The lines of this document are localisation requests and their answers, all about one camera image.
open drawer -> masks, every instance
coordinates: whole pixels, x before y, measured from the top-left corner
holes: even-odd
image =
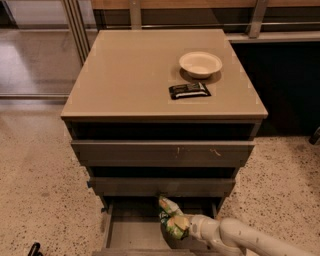
[[[215,216],[214,198],[171,198],[185,214]],[[101,252],[109,255],[218,255],[206,243],[187,237],[171,238],[160,224],[156,197],[108,198],[105,239]]]
[[[247,141],[73,140],[84,166],[241,167],[254,147]]]
[[[95,178],[89,185],[100,196],[227,197],[234,179]]]

white bowl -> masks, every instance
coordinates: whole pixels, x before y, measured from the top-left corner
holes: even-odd
[[[205,79],[222,68],[221,60],[207,52],[190,52],[179,60],[180,66],[197,79]]]

metal frame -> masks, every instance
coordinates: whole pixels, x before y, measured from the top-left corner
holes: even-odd
[[[268,2],[269,0],[257,0],[250,25],[247,28],[249,38],[257,38],[259,36]]]
[[[140,0],[129,0],[131,29],[141,29],[141,4]]]
[[[3,1],[7,13],[11,13],[7,6],[8,1],[28,1],[28,0],[7,0]],[[68,26],[74,38],[74,42],[78,51],[78,56],[81,65],[84,64],[89,52],[90,45],[85,31],[79,0],[48,0],[60,1],[65,10]],[[141,22],[141,0],[128,0],[130,6],[130,20],[131,26],[108,26],[108,29],[159,29],[159,28],[218,28],[219,24],[203,24],[203,25],[142,25]],[[304,25],[304,24],[320,24],[320,22],[291,22],[291,23],[263,23],[264,14],[268,5],[268,0],[257,0],[253,12],[251,23],[246,24],[224,24],[224,26],[241,25],[247,26],[247,35],[245,34],[227,34],[231,43],[265,43],[265,42],[310,42],[320,41],[319,31],[308,32],[268,32],[260,33],[262,25]],[[67,94],[0,94],[0,99],[7,100],[66,100]]]
[[[17,26],[17,23],[16,23],[13,15],[12,15],[12,12],[11,12],[8,4],[7,4],[7,1],[2,1],[2,4],[3,4],[3,7],[4,7],[6,13],[7,13],[8,16],[9,16],[9,19],[10,19],[11,23],[12,23],[14,26]]]
[[[77,0],[61,0],[67,16],[69,28],[77,46],[81,65],[86,61],[90,52],[89,40],[85,31],[80,6]]]

terrazzo floor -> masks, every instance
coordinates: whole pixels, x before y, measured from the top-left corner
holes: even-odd
[[[0,37],[6,33],[8,38],[9,31],[1,33]],[[63,33],[62,39],[71,40]],[[35,34],[30,38],[36,42]],[[45,47],[44,42],[41,41],[41,47]],[[61,41],[55,43],[61,47]],[[32,49],[19,49],[25,49],[21,65],[27,70],[33,64],[37,70],[40,67],[37,62],[45,61],[41,54],[32,53]],[[54,55],[54,52],[48,53],[47,59],[59,58]],[[64,53],[59,56],[60,62],[64,62]],[[74,58],[77,57],[71,54],[68,61],[77,63]],[[29,92],[30,88],[22,86],[13,73],[6,75],[12,64],[8,63],[0,64],[1,92],[12,92],[9,84],[20,84],[19,92]],[[52,88],[68,92],[79,71],[76,64],[69,68],[71,73],[65,73],[66,80],[61,75],[63,81],[68,80],[64,87],[53,84],[56,80],[52,71],[47,73],[46,83],[38,79],[41,72],[24,80],[29,79],[26,81],[35,85],[30,91],[33,93],[41,91],[46,84],[52,87],[44,87],[41,92],[51,92]],[[7,78],[8,83],[4,83],[3,78]],[[88,189],[89,176],[71,149],[69,134],[60,119],[63,104],[0,101],[1,256],[27,255],[34,241],[41,243],[45,256],[89,256],[101,249],[105,224],[105,215],[101,214],[103,205],[92,189]],[[261,137],[255,142],[253,153],[238,173],[236,186],[218,218],[237,218],[320,255],[320,146],[310,145],[306,137]]]

drawer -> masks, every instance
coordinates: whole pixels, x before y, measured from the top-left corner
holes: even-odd
[[[185,178],[91,178],[89,181],[101,196],[173,196],[225,197],[235,184],[234,179]]]
[[[73,140],[84,166],[241,167],[254,147],[245,141]]]
[[[256,124],[260,122],[193,120],[163,123],[69,122],[67,125],[73,138],[80,140],[247,141],[255,136]]]

